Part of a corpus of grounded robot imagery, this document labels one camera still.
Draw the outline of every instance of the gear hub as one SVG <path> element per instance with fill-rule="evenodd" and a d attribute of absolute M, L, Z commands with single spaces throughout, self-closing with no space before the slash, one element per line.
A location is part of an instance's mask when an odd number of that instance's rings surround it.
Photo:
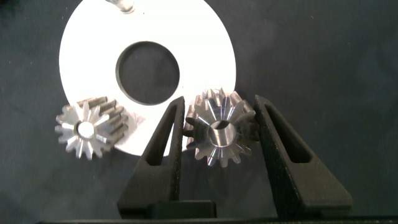
<path fill-rule="evenodd" d="M 63 114 L 56 120 L 60 124 L 55 131 L 62 133 L 59 143 L 67 143 L 67 152 L 76 150 L 76 157 L 83 153 L 91 160 L 93 153 L 102 157 L 124 137 L 127 116 L 121 114 L 122 106 L 106 97 L 83 100 L 62 108 Z"/>

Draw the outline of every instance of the bevel gear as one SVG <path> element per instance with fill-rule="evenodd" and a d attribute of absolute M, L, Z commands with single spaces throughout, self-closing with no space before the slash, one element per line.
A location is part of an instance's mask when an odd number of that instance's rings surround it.
<path fill-rule="evenodd" d="M 208 90 L 198 95 L 190 105 L 185 119 L 184 135 L 188 136 L 187 149 L 195 149 L 195 159 L 207 157 L 207 164 L 228 159 L 239 164 L 239 154 L 251 155 L 248 148 L 251 124 L 256 112 L 235 91 L 227 96 L 223 89 Z"/>
<path fill-rule="evenodd" d="M 122 106 L 116 101 L 107 101 L 106 97 L 90 98 L 62 108 L 63 114 L 56 120 L 60 124 L 55 131 L 62 133 L 59 143 L 67 143 L 66 150 L 76 150 L 76 157 L 83 153 L 91 160 L 93 153 L 102 157 L 124 137 L 128 126 L 124 123 L 127 116 L 121 114 Z"/>

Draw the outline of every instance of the white disc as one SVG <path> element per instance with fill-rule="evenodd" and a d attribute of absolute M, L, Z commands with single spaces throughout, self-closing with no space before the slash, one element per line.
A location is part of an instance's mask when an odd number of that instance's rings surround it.
<path fill-rule="evenodd" d="M 118 83 L 121 53 L 143 41 L 167 48 L 180 69 L 176 91 L 158 105 L 132 99 Z M 105 0 L 83 0 L 63 33 L 60 74 L 70 103 L 107 96 L 125 107 L 129 131 L 115 147 L 140 156 L 172 100 L 184 96 L 186 111 L 205 89 L 223 87 L 232 92 L 236 66 L 227 31 L 203 0 L 135 0 L 130 14 Z"/>

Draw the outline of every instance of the gear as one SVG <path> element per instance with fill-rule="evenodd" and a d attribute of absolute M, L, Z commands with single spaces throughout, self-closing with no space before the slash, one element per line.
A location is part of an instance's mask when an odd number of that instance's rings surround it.
<path fill-rule="evenodd" d="M 235 91 L 229 96 L 223 89 L 198 95 L 185 119 L 184 135 L 189 137 L 187 149 L 196 150 L 195 159 L 206 156 L 209 166 L 218 159 L 221 166 L 226 167 L 230 158 L 239 164 L 241 152 L 252 154 L 247 145 L 251 141 L 250 120 L 255 114 Z"/>
<path fill-rule="evenodd" d="M 116 101 L 107 101 L 106 97 L 83 100 L 62 108 L 63 114 L 56 120 L 60 124 L 55 131 L 62 133 L 59 143 L 67 143 L 67 152 L 76 150 L 76 157 L 83 152 L 91 160 L 93 153 L 102 157 L 108 152 L 127 130 L 127 116 L 121 114 L 122 106 Z"/>

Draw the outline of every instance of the metal gear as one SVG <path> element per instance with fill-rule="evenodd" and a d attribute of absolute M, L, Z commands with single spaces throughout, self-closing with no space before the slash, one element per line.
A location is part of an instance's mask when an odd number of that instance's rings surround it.
<path fill-rule="evenodd" d="M 250 120 L 255 114 L 235 91 L 229 96 L 223 89 L 198 95 L 185 118 L 187 149 L 195 149 L 195 159 L 206 156 L 209 166 L 218 159 L 221 166 L 226 167 L 230 158 L 239 164 L 241 152 L 252 154 L 247 145 L 251 141 Z"/>
<path fill-rule="evenodd" d="M 107 101 L 106 97 L 90 98 L 74 105 L 62 108 L 63 114 L 56 120 L 60 124 L 55 131 L 62 133 L 59 143 L 67 143 L 67 152 L 76 150 L 76 157 L 83 153 L 91 160 L 93 153 L 102 157 L 121 138 L 128 126 L 127 115 L 121 114 L 122 106 L 116 106 L 116 101 Z"/>

